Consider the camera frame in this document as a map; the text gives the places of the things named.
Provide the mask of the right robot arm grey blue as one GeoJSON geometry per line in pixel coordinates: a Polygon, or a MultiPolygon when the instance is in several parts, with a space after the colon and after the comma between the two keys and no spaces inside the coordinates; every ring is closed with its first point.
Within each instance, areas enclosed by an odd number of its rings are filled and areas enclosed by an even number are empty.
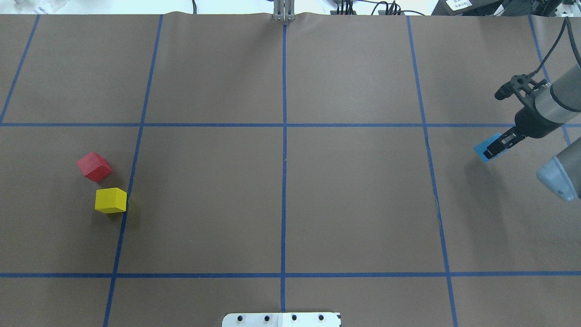
{"type": "Polygon", "coordinates": [[[514,115],[513,125],[475,145],[482,162],[500,157],[525,139],[542,139],[562,132],[565,146],[536,171],[536,178],[565,202],[580,198],[580,140],[572,139],[565,126],[580,116],[581,71],[574,65],[554,82],[535,81],[530,74],[518,74],[500,86],[498,101],[515,96],[522,108],[514,115]]]}

